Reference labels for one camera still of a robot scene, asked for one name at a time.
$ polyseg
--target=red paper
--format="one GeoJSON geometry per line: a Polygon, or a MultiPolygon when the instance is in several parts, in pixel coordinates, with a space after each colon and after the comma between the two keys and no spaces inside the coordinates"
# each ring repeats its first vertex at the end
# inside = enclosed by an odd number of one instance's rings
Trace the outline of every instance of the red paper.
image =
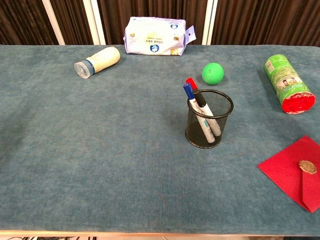
{"type": "Polygon", "coordinates": [[[292,200],[313,213],[320,207],[320,146],[304,136],[258,165],[292,200]],[[299,162],[312,162],[317,172],[310,174],[299,162]]]}

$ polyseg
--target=green can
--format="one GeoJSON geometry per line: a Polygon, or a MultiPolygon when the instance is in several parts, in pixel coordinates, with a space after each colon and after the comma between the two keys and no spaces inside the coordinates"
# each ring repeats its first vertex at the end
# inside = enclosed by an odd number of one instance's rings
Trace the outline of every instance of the green can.
{"type": "Polygon", "coordinates": [[[264,71],[285,113],[301,114],[315,104],[316,96],[310,92],[286,56],[277,54],[269,57],[265,61],[264,71]]]}

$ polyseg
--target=green ball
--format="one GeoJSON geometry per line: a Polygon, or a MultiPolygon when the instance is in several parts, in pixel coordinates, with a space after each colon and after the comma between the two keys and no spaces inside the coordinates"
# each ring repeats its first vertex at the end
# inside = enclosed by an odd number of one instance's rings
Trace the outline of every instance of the green ball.
{"type": "Polygon", "coordinates": [[[209,63],[202,70],[202,78],[209,85],[220,83],[224,74],[222,66],[215,62],[209,63]]]}

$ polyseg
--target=curtain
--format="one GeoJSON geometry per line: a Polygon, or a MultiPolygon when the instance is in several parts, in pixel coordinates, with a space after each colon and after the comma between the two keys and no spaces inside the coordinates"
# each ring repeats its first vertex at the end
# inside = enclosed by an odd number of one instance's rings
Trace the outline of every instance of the curtain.
{"type": "Polygon", "coordinates": [[[219,0],[213,45],[320,46],[319,0],[219,0]]]}
{"type": "Polygon", "coordinates": [[[58,44],[41,0],[0,0],[0,26],[0,44],[58,44]]]}
{"type": "Polygon", "coordinates": [[[66,45],[94,44],[82,0],[50,0],[66,45]]]}
{"type": "Polygon", "coordinates": [[[130,17],[184,19],[186,27],[194,25],[201,44],[207,0],[98,0],[106,44],[124,44],[125,28],[130,17]]]}

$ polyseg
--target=metal mesh cup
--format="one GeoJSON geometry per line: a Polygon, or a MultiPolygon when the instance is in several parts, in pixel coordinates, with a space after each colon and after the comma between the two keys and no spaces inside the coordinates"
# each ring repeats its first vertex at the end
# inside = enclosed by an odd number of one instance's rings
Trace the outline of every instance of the metal mesh cup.
{"type": "Polygon", "coordinates": [[[228,95],[217,90],[203,89],[200,92],[213,116],[198,113],[188,100],[189,113],[185,137],[193,146],[210,149],[220,143],[228,115],[234,109],[234,103],[228,95]],[[214,136],[211,137],[210,142],[208,142],[208,135],[214,136]]]}

